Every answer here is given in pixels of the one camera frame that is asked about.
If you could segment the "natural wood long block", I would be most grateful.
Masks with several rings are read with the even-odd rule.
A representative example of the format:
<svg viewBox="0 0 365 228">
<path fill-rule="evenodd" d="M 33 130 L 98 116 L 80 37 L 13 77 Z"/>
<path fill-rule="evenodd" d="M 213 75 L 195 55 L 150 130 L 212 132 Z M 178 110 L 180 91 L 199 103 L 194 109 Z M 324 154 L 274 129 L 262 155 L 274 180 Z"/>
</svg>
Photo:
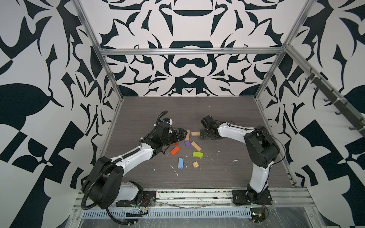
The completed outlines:
<svg viewBox="0 0 365 228">
<path fill-rule="evenodd" d="M 190 130 L 187 130 L 187 135 L 186 135 L 185 140 L 186 141 L 189 141 L 190 140 Z"/>
</svg>

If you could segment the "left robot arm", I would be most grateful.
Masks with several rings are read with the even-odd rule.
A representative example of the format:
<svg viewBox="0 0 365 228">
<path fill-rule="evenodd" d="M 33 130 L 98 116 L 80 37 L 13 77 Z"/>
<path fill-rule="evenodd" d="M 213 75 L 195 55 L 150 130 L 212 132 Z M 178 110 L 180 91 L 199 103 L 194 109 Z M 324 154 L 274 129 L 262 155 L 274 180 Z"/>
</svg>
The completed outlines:
<svg viewBox="0 0 365 228">
<path fill-rule="evenodd" d="M 105 156 L 99 158 L 82 185 L 81 208 L 90 210 L 98 206 L 107 209 L 116 200 L 139 204 L 144 189 L 134 181 L 123 182 L 123 177 L 162 152 L 163 147 L 183 141 L 187 135 L 187 130 L 175 130 L 170 123 L 162 121 L 156 123 L 150 134 L 141 139 L 133 150 L 110 159 Z"/>
</svg>

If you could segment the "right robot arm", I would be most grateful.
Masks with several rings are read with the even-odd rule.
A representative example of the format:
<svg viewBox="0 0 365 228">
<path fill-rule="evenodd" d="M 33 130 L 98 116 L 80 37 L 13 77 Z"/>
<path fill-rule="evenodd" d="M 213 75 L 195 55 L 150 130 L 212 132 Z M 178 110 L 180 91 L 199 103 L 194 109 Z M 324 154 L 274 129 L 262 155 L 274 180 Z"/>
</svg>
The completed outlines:
<svg viewBox="0 0 365 228">
<path fill-rule="evenodd" d="M 200 131 L 202 140 L 221 140 L 230 138 L 246 145 L 249 158 L 253 162 L 252 177 L 246 190 L 233 190 L 233 204 L 241 205 L 270 205 L 271 195 L 268 180 L 272 166 L 275 164 L 280 148 L 274 137 L 260 125 L 247 128 L 231 122 L 214 120 L 206 116 L 201 120 L 204 127 Z"/>
</svg>

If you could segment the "orange rectangular block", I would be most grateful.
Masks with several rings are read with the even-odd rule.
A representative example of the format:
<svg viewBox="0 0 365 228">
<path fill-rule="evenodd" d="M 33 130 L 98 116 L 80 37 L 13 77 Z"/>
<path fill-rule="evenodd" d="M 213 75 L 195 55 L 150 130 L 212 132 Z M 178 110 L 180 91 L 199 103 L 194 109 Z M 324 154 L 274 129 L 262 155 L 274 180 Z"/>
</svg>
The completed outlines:
<svg viewBox="0 0 365 228">
<path fill-rule="evenodd" d="M 178 147 L 178 146 L 176 146 L 171 152 L 170 152 L 170 154 L 172 155 L 172 156 L 175 156 L 179 151 L 180 151 L 181 149 L 180 149 L 180 147 Z"/>
</svg>

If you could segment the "lime green block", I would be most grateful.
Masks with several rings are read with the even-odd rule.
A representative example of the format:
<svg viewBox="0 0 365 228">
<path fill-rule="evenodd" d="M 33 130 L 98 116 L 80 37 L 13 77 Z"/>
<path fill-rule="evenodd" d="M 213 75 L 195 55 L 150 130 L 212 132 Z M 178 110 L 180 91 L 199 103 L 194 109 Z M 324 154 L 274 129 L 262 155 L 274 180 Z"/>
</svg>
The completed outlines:
<svg viewBox="0 0 365 228">
<path fill-rule="evenodd" d="M 193 152 L 193 157 L 195 157 L 195 158 L 203 158 L 203 153 L 202 152 Z"/>
</svg>

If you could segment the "light blue block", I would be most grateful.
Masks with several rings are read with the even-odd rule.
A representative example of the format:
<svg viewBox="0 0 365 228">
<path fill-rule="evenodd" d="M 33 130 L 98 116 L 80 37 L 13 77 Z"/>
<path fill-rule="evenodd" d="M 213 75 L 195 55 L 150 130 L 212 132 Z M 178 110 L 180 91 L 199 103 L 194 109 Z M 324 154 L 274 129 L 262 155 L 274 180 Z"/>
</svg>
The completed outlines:
<svg viewBox="0 0 365 228">
<path fill-rule="evenodd" d="M 178 159 L 178 169 L 183 169 L 184 167 L 184 158 Z"/>
</svg>

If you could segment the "small natural wood block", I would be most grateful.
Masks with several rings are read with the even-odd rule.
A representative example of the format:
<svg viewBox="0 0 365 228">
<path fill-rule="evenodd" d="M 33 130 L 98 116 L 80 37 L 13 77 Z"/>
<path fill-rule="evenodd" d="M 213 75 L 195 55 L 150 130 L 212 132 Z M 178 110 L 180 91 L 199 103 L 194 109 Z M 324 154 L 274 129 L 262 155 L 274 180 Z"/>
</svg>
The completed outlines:
<svg viewBox="0 0 365 228">
<path fill-rule="evenodd" d="M 199 163 L 198 163 L 197 161 L 193 162 L 193 167 L 194 167 L 194 168 L 199 167 Z"/>
</svg>

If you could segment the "green circuit board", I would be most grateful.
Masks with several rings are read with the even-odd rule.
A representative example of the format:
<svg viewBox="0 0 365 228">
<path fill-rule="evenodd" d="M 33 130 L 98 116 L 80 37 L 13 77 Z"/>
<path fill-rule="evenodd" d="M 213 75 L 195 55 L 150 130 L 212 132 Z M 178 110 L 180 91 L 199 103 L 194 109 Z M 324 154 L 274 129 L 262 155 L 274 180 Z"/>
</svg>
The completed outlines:
<svg viewBox="0 0 365 228">
<path fill-rule="evenodd" d="M 261 224 L 268 218 L 267 210 L 263 210 L 262 208 L 250 208 L 251 212 L 251 222 L 256 224 Z"/>
</svg>

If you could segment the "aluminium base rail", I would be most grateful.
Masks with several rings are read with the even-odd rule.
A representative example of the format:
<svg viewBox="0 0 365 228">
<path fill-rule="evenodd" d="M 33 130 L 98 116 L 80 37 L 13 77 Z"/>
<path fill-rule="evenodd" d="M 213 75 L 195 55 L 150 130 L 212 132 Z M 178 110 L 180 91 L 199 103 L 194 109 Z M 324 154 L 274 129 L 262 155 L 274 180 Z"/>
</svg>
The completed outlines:
<svg viewBox="0 0 365 228">
<path fill-rule="evenodd" d="M 245 188 L 232 189 L 145 189 L 144 195 L 149 203 L 169 207 L 204 207 L 204 206 L 234 206 L 234 201 L 242 197 L 234 194 L 238 191 L 243 195 Z M 315 207 L 314 200 L 306 188 L 270 188 L 269 195 L 257 203 L 245 202 L 245 206 L 264 204 L 266 207 Z"/>
</svg>

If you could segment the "black wall hook rack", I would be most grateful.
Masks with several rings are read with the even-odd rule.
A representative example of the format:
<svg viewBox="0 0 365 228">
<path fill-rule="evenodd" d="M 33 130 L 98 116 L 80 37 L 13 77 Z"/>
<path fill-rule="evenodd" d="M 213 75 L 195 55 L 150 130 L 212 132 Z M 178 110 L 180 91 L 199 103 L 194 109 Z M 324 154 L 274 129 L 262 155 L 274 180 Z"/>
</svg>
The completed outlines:
<svg viewBox="0 0 365 228">
<path fill-rule="evenodd" d="M 310 75 L 306 78 L 306 81 L 311 81 L 315 85 L 314 90 L 320 91 L 325 96 L 324 102 L 336 107 L 336 115 L 344 116 L 351 123 L 350 131 L 357 131 L 364 138 L 365 117 L 324 76 L 318 74 L 313 68 L 310 68 L 309 72 Z"/>
</svg>

